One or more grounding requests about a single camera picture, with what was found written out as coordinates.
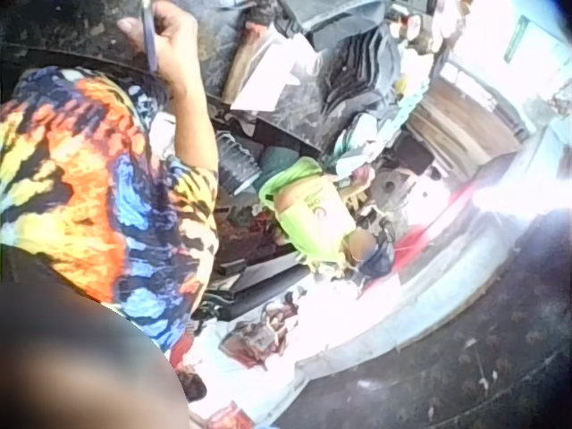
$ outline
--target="neon green shirt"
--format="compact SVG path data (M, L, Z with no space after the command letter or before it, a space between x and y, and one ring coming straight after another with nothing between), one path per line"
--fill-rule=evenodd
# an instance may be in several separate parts
M314 159L302 157L288 170L267 181L258 195L265 206L274 210L272 197L282 188L321 173L322 168ZM341 243L356 229L338 191L326 181L322 188L276 217L292 245L310 261L342 262Z

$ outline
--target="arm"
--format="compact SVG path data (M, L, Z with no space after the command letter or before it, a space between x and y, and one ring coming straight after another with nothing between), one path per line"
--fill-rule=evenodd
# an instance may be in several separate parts
M202 87L182 95L174 94L175 155L183 163L218 171L218 151L215 132L206 110L206 96Z
M153 13L162 28L155 35L159 73L171 87L177 118L175 154L189 166L217 171L215 132L198 62L197 20L167 1L155 2ZM123 18L117 25L137 50L145 50L139 20Z
M338 193L340 194L341 200L345 204L350 198L356 196L360 192L363 192L367 188L369 188L369 183L367 183L367 184L362 184L362 183L351 184L349 186L346 186L345 188L338 189Z

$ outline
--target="machine part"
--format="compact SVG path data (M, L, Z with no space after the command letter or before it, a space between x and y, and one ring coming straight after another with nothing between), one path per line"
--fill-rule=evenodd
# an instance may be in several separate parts
M219 185L232 196L248 188L262 173L254 157L226 131L218 132Z
M237 317L245 315L248 311L294 286L309 274L310 270L307 266L295 265L269 279L262 280L246 290L238 292L234 296L233 304L217 308L218 320L230 322Z
M347 53L341 71L332 73L332 91L324 110L331 113L370 106L385 109L396 101L393 83L400 75L400 52L387 24L355 36L346 43Z
M222 99L226 105L232 105L239 96L240 90L246 81L250 65L258 49L263 45L267 31L267 25L247 21L246 28L240 39L239 49L232 61L229 77L224 84Z

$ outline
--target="fabric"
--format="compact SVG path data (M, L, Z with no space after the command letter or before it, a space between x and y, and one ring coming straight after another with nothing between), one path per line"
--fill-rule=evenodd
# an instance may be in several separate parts
M150 118L139 114L153 103L139 101L82 69L19 82L0 108L0 241L44 260L166 352L212 269L217 174L155 157Z
M336 140L333 153L324 158L326 170L340 179L348 178L382 152L376 139L377 120L371 114L357 114Z
M322 169L312 158L302 157L291 168L274 176L260 190L263 204L274 210L273 196L295 181L320 174ZM323 186L277 214L290 243L307 262L342 263L341 243L356 229L356 223L333 184L324 178Z
M265 148L258 162L262 174L253 183L254 189L257 192L260 191L269 179L288 170L299 158L299 152L288 147L269 146Z
M391 272L395 261L393 245L381 240L375 252L357 268L365 277L379 279Z

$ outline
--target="dark pavement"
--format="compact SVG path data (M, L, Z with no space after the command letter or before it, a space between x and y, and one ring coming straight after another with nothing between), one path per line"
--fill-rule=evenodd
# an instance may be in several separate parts
M570 212L541 219L488 292L421 341L311 382L281 429L572 427Z

